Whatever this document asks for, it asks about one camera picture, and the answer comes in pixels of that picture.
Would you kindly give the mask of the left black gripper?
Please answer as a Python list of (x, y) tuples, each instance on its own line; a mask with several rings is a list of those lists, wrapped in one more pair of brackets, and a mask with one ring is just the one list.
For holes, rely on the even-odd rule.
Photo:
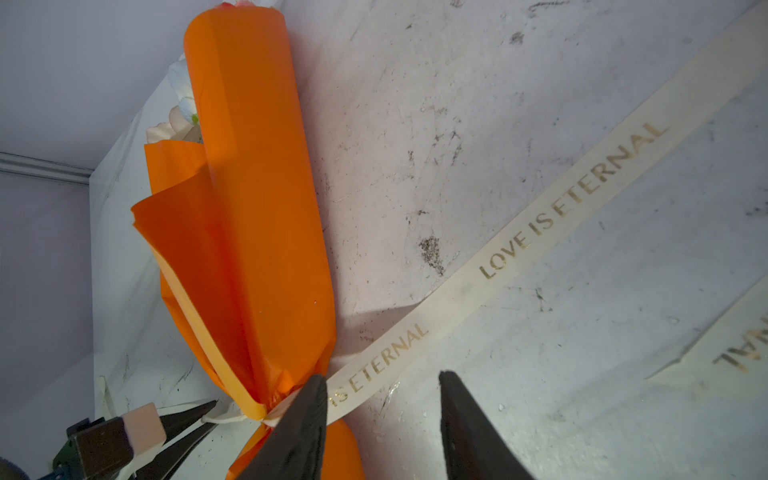
[[(176, 413), (160, 415), (160, 421), (171, 441), (187, 428), (200, 421), (214, 407), (217, 400), (193, 405)], [(190, 453), (216, 427), (204, 423), (182, 439), (164, 449), (148, 465), (131, 476), (136, 480), (171, 479)], [(84, 419), (67, 430), (67, 441), (52, 461), (52, 472), (43, 479), (116, 479), (118, 473), (134, 458), (125, 422), (121, 417), (95, 421)]]

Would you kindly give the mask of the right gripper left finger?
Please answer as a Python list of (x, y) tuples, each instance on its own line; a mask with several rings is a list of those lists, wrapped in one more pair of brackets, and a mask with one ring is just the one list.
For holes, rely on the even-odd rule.
[(314, 375), (298, 392), (239, 479), (320, 479), (327, 409), (326, 380)]

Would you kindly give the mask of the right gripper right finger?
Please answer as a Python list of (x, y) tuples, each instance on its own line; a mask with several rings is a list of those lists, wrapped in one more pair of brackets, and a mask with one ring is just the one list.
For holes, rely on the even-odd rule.
[(533, 480), (460, 377), (439, 374), (441, 436), (448, 479)]

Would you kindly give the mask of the orange wrapping paper sheet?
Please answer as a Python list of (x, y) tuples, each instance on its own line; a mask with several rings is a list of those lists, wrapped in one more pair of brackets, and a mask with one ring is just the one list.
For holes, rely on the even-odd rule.
[(133, 209), (162, 298), (212, 381), (262, 421), (336, 343), (324, 243), (284, 16), (248, 1), (192, 20), (184, 53), (203, 143), (145, 145)]

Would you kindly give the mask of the white string ribbon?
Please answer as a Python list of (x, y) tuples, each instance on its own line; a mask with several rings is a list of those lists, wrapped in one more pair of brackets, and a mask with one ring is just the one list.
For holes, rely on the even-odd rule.
[(428, 364), (545, 401), (767, 270), (763, 1), (280, 1), (343, 332), (329, 411)]

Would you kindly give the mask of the cream fake rose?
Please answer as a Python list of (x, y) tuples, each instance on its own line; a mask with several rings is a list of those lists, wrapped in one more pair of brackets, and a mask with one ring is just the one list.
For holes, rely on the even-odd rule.
[(186, 117), (179, 106), (173, 107), (166, 122), (150, 127), (146, 131), (147, 144), (165, 140), (202, 144), (202, 133), (197, 115), (192, 114)]

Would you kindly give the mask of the white fake rose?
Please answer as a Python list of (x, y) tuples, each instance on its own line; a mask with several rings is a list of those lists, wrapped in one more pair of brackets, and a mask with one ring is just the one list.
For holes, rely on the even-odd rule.
[(191, 85), (187, 60), (184, 55), (169, 66), (167, 78), (175, 92), (182, 116), (191, 124), (197, 125), (199, 117)]

